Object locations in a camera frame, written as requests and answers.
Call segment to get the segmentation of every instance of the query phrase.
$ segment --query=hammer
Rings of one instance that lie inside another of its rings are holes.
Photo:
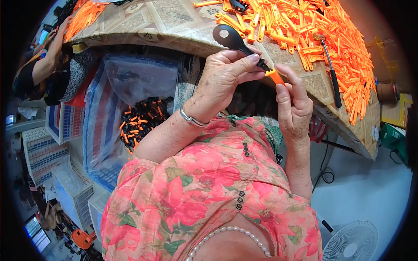
[[[319,33],[314,33],[312,36],[315,40],[321,41],[321,45],[324,47],[326,57],[328,58],[332,85],[334,86],[335,107],[340,108],[341,107],[341,97],[340,97],[340,94],[339,94],[337,75],[335,74],[334,68],[332,67],[332,63],[331,63],[331,59],[329,58],[328,50],[325,47],[324,40],[326,40],[326,38],[325,38],[325,36],[323,36],[322,34],[319,34]]]

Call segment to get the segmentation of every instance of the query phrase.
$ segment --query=electric fan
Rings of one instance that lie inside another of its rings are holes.
[[[368,220],[354,221],[332,234],[324,248],[323,261],[369,261],[375,252],[377,229]]]

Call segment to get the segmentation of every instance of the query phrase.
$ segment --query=patterned tablecloth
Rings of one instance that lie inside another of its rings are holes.
[[[160,46],[207,57],[223,48],[212,37],[213,27],[217,25],[214,14],[222,12],[222,4],[194,8],[193,0],[134,0],[120,6],[110,4],[94,24],[81,30],[71,42],[85,42],[89,46]],[[376,158],[377,142],[372,137],[372,127],[379,127],[380,106],[374,92],[364,119],[352,126],[344,104],[340,109],[335,107],[332,82],[324,62],[315,62],[314,70],[307,72],[296,52],[290,54],[281,50],[269,37],[264,37],[262,43],[256,41],[254,46],[263,52],[270,67],[282,63],[295,70],[304,79],[314,100],[314,113],[356,152]]]

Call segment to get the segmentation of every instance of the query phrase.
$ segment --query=pile of orange plastic parts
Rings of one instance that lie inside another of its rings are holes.
[[[326,48],[337,75],[340,92],[350,122],[355,125],[357,117],[363,119],[370,98],[370,89],[376,92],[373,65],[363,35],[337,0],[246,0],[250,7],[237,12],[228,0],[193,3],[196,8],[223,3],[223,10],[234,14],[216,13],[218,24],[232,26],[248,43],[262,42],[264,36],[276,41],[281,49],[290,54],[297,50],[305,71],[313,70],[313,62],[327,58],[320,41],[314,33],[326,37]]]
[[[110,3],[93,3],[90,0],[79,0],[75,5],[73,12],[78,8],[80,9],[70,22],[70,26],[64,36],[65,42],[68,42],[81,29],[94,23],[108,4]]]

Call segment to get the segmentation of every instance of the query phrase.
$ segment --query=floral dress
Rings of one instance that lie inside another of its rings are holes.
[[[238,213],[269,232],[273,256],[322,260],[316,213],[291,193],[264,125],[215,117],[177,155],[122,168],[102,216],[103,258],[185,260]]]

